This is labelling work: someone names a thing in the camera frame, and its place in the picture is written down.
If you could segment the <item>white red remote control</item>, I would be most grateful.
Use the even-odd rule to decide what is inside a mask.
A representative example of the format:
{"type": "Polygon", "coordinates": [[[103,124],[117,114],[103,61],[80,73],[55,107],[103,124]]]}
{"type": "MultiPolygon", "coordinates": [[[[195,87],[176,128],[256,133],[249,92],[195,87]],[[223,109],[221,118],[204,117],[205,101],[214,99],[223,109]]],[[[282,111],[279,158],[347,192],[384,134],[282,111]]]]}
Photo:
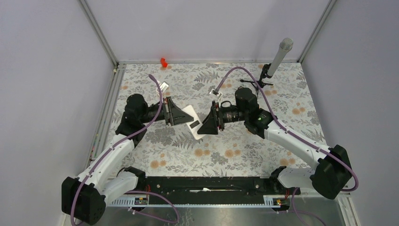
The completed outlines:
{"type": "Polygon", "coordinates": [[[186,123],[186,125],[187,125],[188,129],[190,130],[191,134],[193,135],[193,137],[196,140],[202,139],[205,135],[198,134],[198,130],[201,128],[203,123],[200,120],[197,113],[195,112],[193,106],[188,105],[185,108],[183,108],[182,110],[193,118],[193,120],[191,122],[186,123]]]}

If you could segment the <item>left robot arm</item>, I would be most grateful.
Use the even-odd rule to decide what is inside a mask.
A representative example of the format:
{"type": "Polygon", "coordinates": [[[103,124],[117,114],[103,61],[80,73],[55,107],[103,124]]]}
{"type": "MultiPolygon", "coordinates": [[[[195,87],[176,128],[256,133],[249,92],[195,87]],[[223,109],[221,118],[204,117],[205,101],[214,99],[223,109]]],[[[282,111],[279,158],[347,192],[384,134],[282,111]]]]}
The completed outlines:
{"type": "Polygon", "coordinates": [[[120,125],[115,131],[108,148],[77,177],[67,177],[62,182],[62,212],[94,225],[103,215],[105,208],[129,190],[139,194],[145,190],[145,173],[137,169],[122,172],[120,178],[109,180],[117,165],[143,139],[147,128],[156,121],[167,125],[191,124],[199,120],[191,105],[180,109],[171,97],[148,105],[141,94],[127,98],[120,125]]]}

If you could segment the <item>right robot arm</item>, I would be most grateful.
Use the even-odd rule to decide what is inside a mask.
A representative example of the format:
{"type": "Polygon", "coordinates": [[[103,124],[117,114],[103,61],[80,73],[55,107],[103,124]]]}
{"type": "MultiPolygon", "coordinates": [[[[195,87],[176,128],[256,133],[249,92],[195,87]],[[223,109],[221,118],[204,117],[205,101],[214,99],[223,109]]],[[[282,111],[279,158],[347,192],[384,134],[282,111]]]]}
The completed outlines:
{"type": "Polygon", "coordinates": [[[246,129],[262,139],[286,148],[309,165],[304,169],[279,168],[278,176],[270,180],[270,188],[281,194],[288,188],[313,188],[327,199],[335,199],[353,177],[345,148],[329,147],[297,134],[269,111],[259,107],[251,89],[239,87],[235,105],[212,102],[208,116],[198,129],[199,135],[217,135],[225,124],[242,121],[246,129]]]}

